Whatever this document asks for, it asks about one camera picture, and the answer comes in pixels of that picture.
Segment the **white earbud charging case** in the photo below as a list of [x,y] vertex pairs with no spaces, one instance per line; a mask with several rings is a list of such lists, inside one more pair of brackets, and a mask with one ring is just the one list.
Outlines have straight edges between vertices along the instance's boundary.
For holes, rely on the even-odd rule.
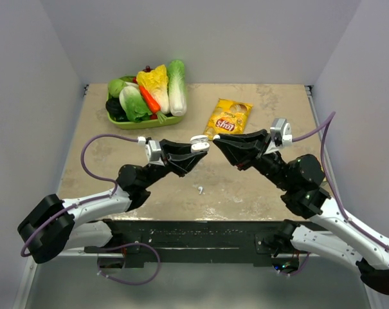
[[198,153],[201,151],[208,152],[210,149],[209,139],[206,135],[196,135],[190,139],[191,152]]

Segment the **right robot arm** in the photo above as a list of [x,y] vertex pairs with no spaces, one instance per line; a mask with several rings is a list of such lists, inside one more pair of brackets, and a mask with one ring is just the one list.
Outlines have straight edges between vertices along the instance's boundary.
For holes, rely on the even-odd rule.
[[329,258],[359,274],[369,288],[389,295],[389,238],[339,209],[337,200],[321,187],[325,174],[314,155],[285,162],[278,148],[270,148],[269,140],[262,129],[245,135],[215,135],[213,143],[238,170],[253,167],[282,190],[280,198],[294,215],[331,234],[324,236],[284,220],[264,243],[276,252],[295,249]]

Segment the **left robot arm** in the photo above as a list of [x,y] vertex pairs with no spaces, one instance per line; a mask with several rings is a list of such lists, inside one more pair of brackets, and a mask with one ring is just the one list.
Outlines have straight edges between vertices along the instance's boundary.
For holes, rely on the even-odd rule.
[[22,257],[31,256],[41,264],[69,248],[102,247],[106,252],[116,252],[122,237],[101,218],[142,206],[150,196],[147,189],[151,185],[169,173],[184,177],[210,148],[204,135],[192,137],[188,144],[143,136],[133,141],[144,147],[147,165],[123,165],[117,178],[110,181],[114,187],[104,192],[73,199],[45,196],[17,228],[24,241]]

